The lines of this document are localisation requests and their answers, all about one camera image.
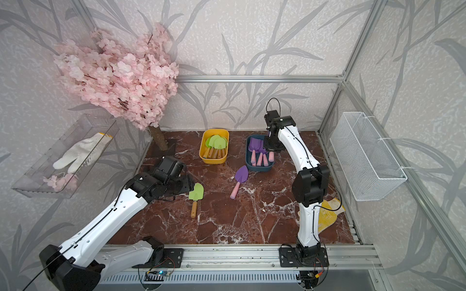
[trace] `wooden tree base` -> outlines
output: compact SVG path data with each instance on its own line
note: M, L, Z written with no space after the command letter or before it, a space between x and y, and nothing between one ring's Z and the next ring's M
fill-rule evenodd
M152 138L155 141L155 144L158 146L158 148L161 151L168 150L168 143L165 140L164 135L162 134L162 131L160 130L160 127L149 126L149 131L151 133Z

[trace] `yellow tray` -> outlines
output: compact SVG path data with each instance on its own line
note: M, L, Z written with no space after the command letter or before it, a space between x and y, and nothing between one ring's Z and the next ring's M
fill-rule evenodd
M221 137L225 137L226 140L228 141L228 144L226 145L225 149L225 156L221 159L205 159L202 157L202 155L206 152L207 147L206 147L206 140L213 136L213 135L219 135ZM226 161L226 156L228 156L228 146L230 144L230 133L226 129L208 129L204 132L202 135L202 142L201 142L201 147L199 149L199 157L206 163L206 164L221 164Z

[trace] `wire mesh basket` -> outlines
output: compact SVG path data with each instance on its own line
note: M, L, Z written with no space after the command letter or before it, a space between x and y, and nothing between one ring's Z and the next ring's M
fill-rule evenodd
M356 201L380 200L407 179L363 112L343 112L330 142Z

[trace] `pink artificial flower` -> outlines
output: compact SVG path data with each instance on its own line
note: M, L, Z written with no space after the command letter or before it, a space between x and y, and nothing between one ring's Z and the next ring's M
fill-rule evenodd
M71 191L76 190L78 188L78 177L75 174L66 174L63 176L64 173L60 173L57 175L53 175L50 178L43 177L43 181L47 183L48 186L52 187L56 192L63 190L66 186L66 189Z
M157 24L152 36L139 37L134 51L104 31L96 30L92 37L100 38L97 44L103 53L78 47L74 41L60 45L65 51L55 57L55 64L64 74L59 79L65 88L141 130L157 126L168 98L177 92L179 74L178 65L164 51L169 41L164 28Z

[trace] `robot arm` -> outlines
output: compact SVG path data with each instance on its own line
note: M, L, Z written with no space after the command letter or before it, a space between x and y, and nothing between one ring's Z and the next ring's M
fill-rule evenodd
M152 173L129 180L118 197L82 230L59 247L49 245L39 254L47 278L60 291L90 291L106 277L137 264L162 259L163 244L145 237L134 245L110 253L99 252L104 244L136 213L153 200L194 189L189 175L180 176L186 165L164 157Z
M264 139L264 148L274 152L286 149L296 167L297 176L292 186L300 209L296 252L301 263L306 264L320 253L318 206L321 206L327 191L329 169L321 166L312 156L290 116L280 117L276 110L272 110L264 118L269 130L269 137Z

